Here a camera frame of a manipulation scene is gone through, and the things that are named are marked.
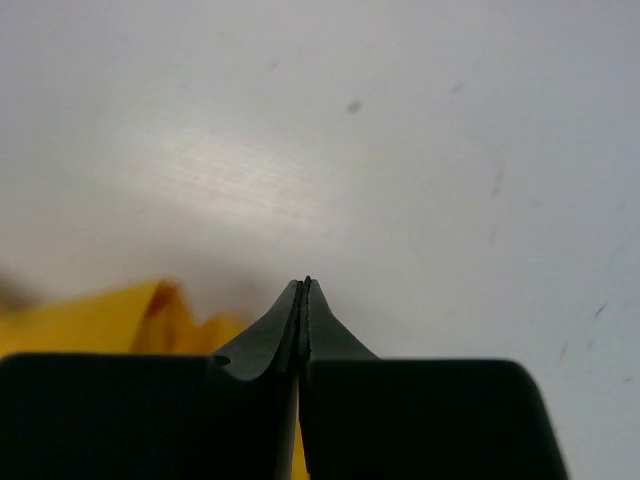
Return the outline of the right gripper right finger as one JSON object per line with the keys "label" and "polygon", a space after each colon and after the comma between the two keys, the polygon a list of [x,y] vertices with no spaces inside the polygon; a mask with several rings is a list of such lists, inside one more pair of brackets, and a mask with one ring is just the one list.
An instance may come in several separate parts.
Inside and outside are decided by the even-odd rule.
{"label": "right gripper right finger", "polygon": [[300,424],[314,479],[564,479],[536,383],[506,359],[382,359],[314,279],[300,311]]}

